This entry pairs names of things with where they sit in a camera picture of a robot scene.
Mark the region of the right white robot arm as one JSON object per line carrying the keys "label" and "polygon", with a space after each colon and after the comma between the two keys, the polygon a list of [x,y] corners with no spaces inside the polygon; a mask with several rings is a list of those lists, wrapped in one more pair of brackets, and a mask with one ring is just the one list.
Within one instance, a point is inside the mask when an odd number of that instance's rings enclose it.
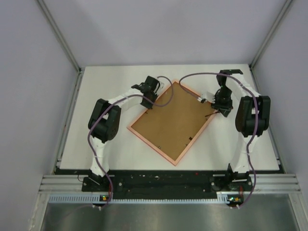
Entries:
{"label": "right white robot arm", "polygon": [[233,109],[231,96],[234,95],[239,101],[235,117],[238,143],[224,179],[225,186],[234,191],[243,180],[248,180],[249,170],[252,169],[249,155],[257,139],[269,127],[271,99],[255,91],[239,69],[221,70],[216,78],[219,89],[211,107],[227,117]]}

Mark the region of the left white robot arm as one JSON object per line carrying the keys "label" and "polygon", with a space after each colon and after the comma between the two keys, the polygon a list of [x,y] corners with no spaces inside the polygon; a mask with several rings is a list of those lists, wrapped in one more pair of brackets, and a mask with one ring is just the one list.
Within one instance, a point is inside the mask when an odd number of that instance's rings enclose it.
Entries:
{"label": "left white robot arm", "polygon": [[121,115],[136,105],[152,109],[163,87],[159,77],[148,76],[123,94],[109,100],[98,99],[95,103],[88,122],[88,143],[94,154],[89,178],[97,190],[104,191],[109,186],[109,179],[105,176],[109,163],[104,150],[118,133]]}

